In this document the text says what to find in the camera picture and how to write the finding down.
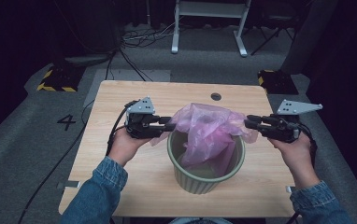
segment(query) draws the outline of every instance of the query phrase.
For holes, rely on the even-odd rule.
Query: ribbed plastic bin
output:
[[[175,178],[178,184],[186,191],[193,194],[206,194],[211,192],[219,183],[235,175],[245,160],[245,144],[241,136],[233,136],[236,146],[229,162],[226,175],[216,177],[209,165],[201,165],[191,172],[186,171],[179,164],[186,148],[188,134],[177,131],[169,134],[167,139],[167,152],[173,162]]]

